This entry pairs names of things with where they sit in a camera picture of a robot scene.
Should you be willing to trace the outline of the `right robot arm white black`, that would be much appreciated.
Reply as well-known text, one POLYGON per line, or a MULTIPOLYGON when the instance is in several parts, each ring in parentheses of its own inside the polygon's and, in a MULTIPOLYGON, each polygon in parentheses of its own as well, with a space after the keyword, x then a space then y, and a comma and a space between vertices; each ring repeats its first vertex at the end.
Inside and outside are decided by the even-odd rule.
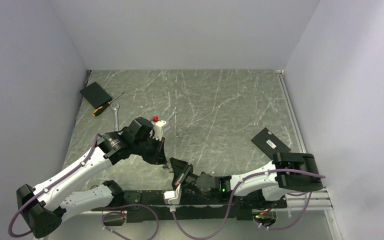
POLYGON ((212 176, 205 172, 197 175, 191 163, 173 157, 169 162, 174 174, 173 189, 163 194, 164 202, 169 205, 180 204, 185 190, 220 201, 258 191, 256 203, 267 208, 291 192, 315 192, 324 187, 324 176, 309 153, 278 152, 272 161, 260 168, 228 176, 212 176))

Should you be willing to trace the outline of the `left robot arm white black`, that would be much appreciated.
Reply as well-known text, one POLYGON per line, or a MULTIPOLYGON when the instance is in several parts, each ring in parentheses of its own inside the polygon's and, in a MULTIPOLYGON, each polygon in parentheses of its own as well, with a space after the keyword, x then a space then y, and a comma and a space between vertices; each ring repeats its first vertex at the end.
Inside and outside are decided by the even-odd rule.
POLYGON ((131 155, 151 165, 167 164, 163 135, 169 124, 137 117, 121 130, 96 134, 86 153, 58 174, 35 186, 18 188, 16 215, 21 215, 29 232, 40 239, 85 211, 119 209, 126 202, 125 192, 114 180, 87 191, 77 191, 77 187, 131 155))

